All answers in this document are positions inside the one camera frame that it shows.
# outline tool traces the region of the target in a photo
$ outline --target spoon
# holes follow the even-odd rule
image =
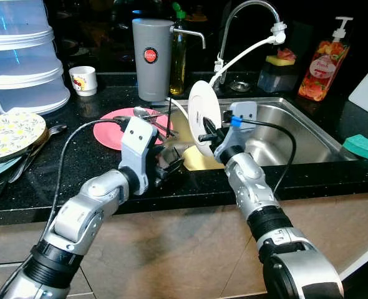
[[[48,134],[46,137],[42,140],[42,143],[34,150],[31,151],[29,154],[27,154],[24,157],[24,160],[20,163],[19,167],[11,174],[11,177],[9,178],[8,182],[13,183],[17,179],[19,179],[22,175],[22,173],[30,166],[30,164],[34,161],[37,154],[40,152],[40,150],[44,147],[44,145],[49,141],[52,135],[58,134],[62,131],[64,131],[67,128],[67,125],[56,125],[53,126],[48,130]]]
[[[134,113],[135,116],[137,116],[139,118],[143,118],[144,120],[149,121],[151,124],[157,126],[159,129],[162,129],[163,131],[167,131],[167,128],[165,126],[159,124],[155,119],[153,119],[152,117],[150,117],[150,116],[153,116],[153,115],[151,115],[148,111],[146,111],[146,109],[137,106],[137,107],[134,107],[133,113]],[[175,130],[170,129],[170,134],[173,137],[177,137],[178,132],[175,131]]]

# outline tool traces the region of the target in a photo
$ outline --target chrome faucet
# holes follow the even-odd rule
[[[271,13],[273,14],[274,18],[275,18],[276,24],[280,23],[278,13],[275,10],[275,8],[270,3],[268,3],[264,0],[248,0],[248,1],[245,1],[244,3],[241,3],[237,7],[235,7],[233,9],[233,11],[231,11],[231,13],[228,16],[227,21],[226,21],[226,26],[225,26],[224,35],[223,35],[223,42],[221,43],[221,49],[220,49],[220,52],[217,54],[217,60],[215,61],[215,73],[217,73],[219,70],[221,70],[221,68],[224,66],[223,55],[224,55],[224,50],[225,50],[225,47],[226,47],[228,29],[230,27],[232,19],[235,17],[235,15],[238,11],[240,11],[242,8],[244,8],[246,6],[249,6],[249,5],[252,5],[252,4],[259,4],[259,5],[264,6],[267,9],[269,9],[271,11]],[[226,72],[224,72],[221,75],[219,80],[216,80],[213,87],[218,88],[218,86],[220,84],[224,83],[225,78],[226,78]]]

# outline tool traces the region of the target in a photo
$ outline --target white cable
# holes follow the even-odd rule
[[[188,113],[185,111],[185,109],[174,99],[174,98],[166,98],[166,101],[171,100],[172,103],[178,108],[180,109],[180,111],[184,114],[185,118],[188,119]]]
[[[222,73],[224,73],[229,67],[231,67],[235,62],[239,61],[242,57],[244,57],[247,53],[251,52],[252,50],[255,50],[257,47],[260,47],[264,44],[272,44],[276,40],[275,36],[269,36],[267,39],[263,39],[254,45],[251,45],[249,48],[247,48],[242,53],[238,54],[234,59],[232,59],[230,62],[228,62],[221,70],[219,70],[211,79],[209,82],[210,86],[213,86],[215,81],[218,79],[218,77],[221,76]]]

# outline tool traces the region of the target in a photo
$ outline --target granite countertop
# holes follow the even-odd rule
[[[190,80],[211,74],[194,74]],[[32,166],[15,183],[5,183],[12,171],[0,174],[0,225],[45,221],[52,204],[59,155],[67,137],[80,125],[100,118],[108,112],[137,105],[149,106],[138,97],[135,74],[99,74],[99,92],[92,97],[72,93],[69,102],[59,110],[43,117],[50,128],[65,123],[65,133],[54,135],[45,145]],[[283,96],[341,144],[356,134],[368,138],[368,113],[347,101],[345,95],[332,93],[321,103],[299,98],[293,93]],[[222,90],[219,98],[268,97],[253,86],[250,92],[235,93]],[[188,97],[188,91],[181,98]],[[120,152],[98,143],[92,128],[79,133],[68,147],[58,205],[79,192],[86,180],[116,168]],[[284,166],[263,166],[266,182],[274,186]],[[368,161],[292,165],[278,189],[280,200],[333,196],[368,192]],[[235,199],[222,169],[187,171],[182,169],[168,184],[140,197],[131,197],[118,214],[183,207],[234,204]]]

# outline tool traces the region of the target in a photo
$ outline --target stainless steel sink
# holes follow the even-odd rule
[[[283,126],[296,140],[296,154],[293,164],[323,163],[356,159],[324,130],[283,98],[234,98],[219,100],[221,111],[227,110],[233,102],[255,101],[258,104],[258,121],[265,121]],[[184,108],[187,101],[179,101]],[[188,122],[178,110],[172,113],[172,122],[180,132],[178,140],[166,143],[182,153],[194,145]],[[257,126],[246,143],[249,152],[260,166],[284,165],[291,154],[291,140],[281,131]]]

